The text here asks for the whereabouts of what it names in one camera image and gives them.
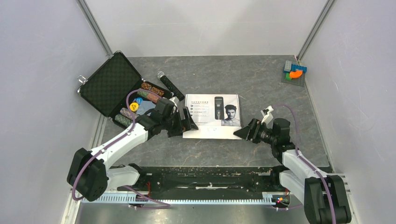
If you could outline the white clipper kit box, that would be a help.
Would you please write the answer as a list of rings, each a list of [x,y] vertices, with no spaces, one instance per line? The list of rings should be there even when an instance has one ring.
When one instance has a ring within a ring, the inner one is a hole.
[[[233,134],[242,128],[239,95],[187,94],[185,106],[198,130],[183,133],[184,139],[240,139]]]

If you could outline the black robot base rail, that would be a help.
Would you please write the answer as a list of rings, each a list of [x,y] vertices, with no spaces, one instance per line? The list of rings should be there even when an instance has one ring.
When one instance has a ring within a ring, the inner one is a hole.
[[[135,168],[140,174],[133,188],[148,189],[150,192],[165,192],[171,189],[284,192],[285,188],[280,184],[280,173],[288,170],[284,165],[274,167],[144,167],[130,163],[127,167]]]

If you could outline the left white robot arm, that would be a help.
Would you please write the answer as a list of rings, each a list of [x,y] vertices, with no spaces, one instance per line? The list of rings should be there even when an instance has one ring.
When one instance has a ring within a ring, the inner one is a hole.
[[[95,201],[102,194],[118,187],[143,189],[147,184],[145,175],[132,166],[112,168],[112,165],[136,146],[148,141],[161,131],[168,137],[181,136],[196,131],[198,126],[187,107],[181,111],[175,102],[160,98],[155,108],[140,115],[132,124],[108,142],[90,150],[80,148],[73,156],[67,175],[75,201]]]

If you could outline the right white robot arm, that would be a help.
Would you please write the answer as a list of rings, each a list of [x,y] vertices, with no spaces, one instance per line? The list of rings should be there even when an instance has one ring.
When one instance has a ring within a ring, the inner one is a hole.
[[[290,122],[277,118],[272,128],[264,122],[252,119],[248,126],[234,135],[258,144],[271,146],[272,155],[282,164],[270,177],[275,190],[286,188],[303,205],[311,224],[349,224],[352,212],[343,179],[329,175],[308,161],[290,140]]]

